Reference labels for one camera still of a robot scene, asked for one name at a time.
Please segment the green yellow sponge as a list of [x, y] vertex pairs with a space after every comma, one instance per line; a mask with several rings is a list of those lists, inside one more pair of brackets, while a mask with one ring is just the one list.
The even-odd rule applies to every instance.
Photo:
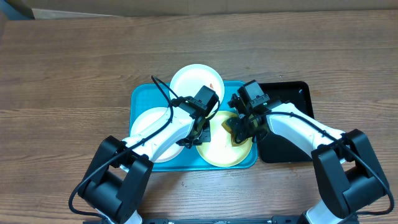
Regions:
[[247, 118], [231, 117], [222, 123], [222, 127], [231, 135], [233, 147], [241, 146], [252, 139], [249, 120]]

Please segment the yellow plate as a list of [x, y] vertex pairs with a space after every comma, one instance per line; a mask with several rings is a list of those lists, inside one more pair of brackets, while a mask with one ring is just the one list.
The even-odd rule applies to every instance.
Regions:
[[252, 138], [236, 144], [231, 133], [224, 128], [230, 118], [237, 118], [230, 111], [219, 111], [210, 120], [211, 141], [197, 146], [199, 155], [209, 164], [217, 167], [231, 167], [242, 162], [250, 153]]

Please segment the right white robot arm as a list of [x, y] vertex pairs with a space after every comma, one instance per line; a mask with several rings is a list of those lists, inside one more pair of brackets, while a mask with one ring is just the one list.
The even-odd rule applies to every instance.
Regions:
[[234, 142], [274, 135], [311, 158], [321, 200], [297, 223], [345, 223], [359, 215], [391, 213], [394, 197], [368, 137], [319, 123], [292, 103], [267, 95], [233, 95], [228, 103], [238, 118], [227, 121]]

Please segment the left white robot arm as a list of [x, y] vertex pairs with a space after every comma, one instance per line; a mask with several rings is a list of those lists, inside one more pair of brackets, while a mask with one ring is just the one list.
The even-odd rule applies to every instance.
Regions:
[[154, 162], [175, 143], [185, 147], [196, 144], [207, 130], [210, 111], [219, 102], [217, 96], [178, 97], [143, 131], [123, 140], [108, 136], [70, 198], [81, 197], [96, 209], [93, 216], [102, 223], [143, 223], [137, 210]]

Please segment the teal plastic tray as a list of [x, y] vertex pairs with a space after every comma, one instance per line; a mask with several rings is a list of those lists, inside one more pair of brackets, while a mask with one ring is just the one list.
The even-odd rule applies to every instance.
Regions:
[[[131, 95], [130, 109], [130, 134], [133, 134], [135, 120], [143, 112], [156, 107], [166, 107], [167, 101], [161, 94], [159, 89], [153, 83], [139, 85], [134, 89]], [[231, 166], [231, 169], [246, 169], [254, 165], [257, 161], [258, 150], [254, 145], [248, 156], [239, 164]], [[196, 147], [190, 149], [184, 148], [182, 152], [173, 159], [155, 163], [154, 172], [177, 172], [177, 171], [203, 171], [203, 170], [220, 170], [221, 167], [213, 166], [206, 162], [198, 153]]]

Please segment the black water tray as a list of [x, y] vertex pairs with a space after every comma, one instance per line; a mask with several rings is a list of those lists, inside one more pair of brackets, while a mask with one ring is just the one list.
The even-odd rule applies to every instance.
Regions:
[[[293, 103], [299, 111], [314, 118], [310, 89], [305, 82], [260, 83], [259, 86], [270, 99], [278, 98], [283, 103]], [[312, 161], [310, 156], [296, 145], [271, 132], [257, 143], [257, 148], [261, 160], [265, 163]]]

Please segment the white plate top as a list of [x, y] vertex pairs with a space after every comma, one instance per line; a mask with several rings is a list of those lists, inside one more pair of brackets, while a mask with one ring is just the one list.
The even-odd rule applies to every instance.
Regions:
[[177, 96], [195, 96], [202, 86], [214, 90], [222, 102], [225, 93], [223, 79], [213, 68], [203, 64], [191, 64], [181, 68], [170, 82]]

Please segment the white plate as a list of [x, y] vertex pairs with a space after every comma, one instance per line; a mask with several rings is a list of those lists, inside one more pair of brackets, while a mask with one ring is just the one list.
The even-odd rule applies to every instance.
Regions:
[[170, 82], [177, 96], [195, 96], [202, 86], [214, 90], [222, 102], [225, 93], [223, 79], [213, 68], [203, 64], [191, 64], [181, 68]]
[[[146, 110], [141, 115], [139, 115], [134, 123], [132, 124], [132, 128], [130, 129], [130, 135], [133, 136], [137, 133], [140, 133], [147, 127], [149, 127], [152, 123], [157, 121], [160, 117], [164, 115], [167, 111], [166, 107], [156, 107]], [[167, 162], [177, 157], [183, 150], [182, 146], [178, 144], [173, 144], [170, 146], [157, 160], [157, 163]]]

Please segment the white plate left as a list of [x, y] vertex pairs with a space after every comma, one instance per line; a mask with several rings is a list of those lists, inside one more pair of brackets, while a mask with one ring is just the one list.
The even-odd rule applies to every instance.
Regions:
[[[147, 127], [149, 127], [152, 123], [157, 121], [160, 117], [164, 115], [167, 111], [166, 107], [156, 107], [146, 110], [141, 115], [139, 115], [134, 123], [132, 124], [132, 128], [130, 129], [130, 135], [133, 136], [137, 133], [140, 133]], [[157, 160], [157, 163], [167, 162], [177, 157], [183, 150], [182, 146], [178, 144], [173, 144], [170, 146]]]

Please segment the cardboard sheet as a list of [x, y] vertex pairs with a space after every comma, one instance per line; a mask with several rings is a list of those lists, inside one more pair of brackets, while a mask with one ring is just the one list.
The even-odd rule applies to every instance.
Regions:
[[10, 0], [12, 7], [110, 16], [166, 16], [265, 12], [397, 9], [397, 0]]

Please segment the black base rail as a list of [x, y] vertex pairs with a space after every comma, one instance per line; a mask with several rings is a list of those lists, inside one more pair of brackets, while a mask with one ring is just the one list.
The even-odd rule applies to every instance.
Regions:
[[143, 224], [303, 224], [308, 223], [302, 215], [274, 215], [270, 218], [214, 218], [178, 219], [148, 218]]

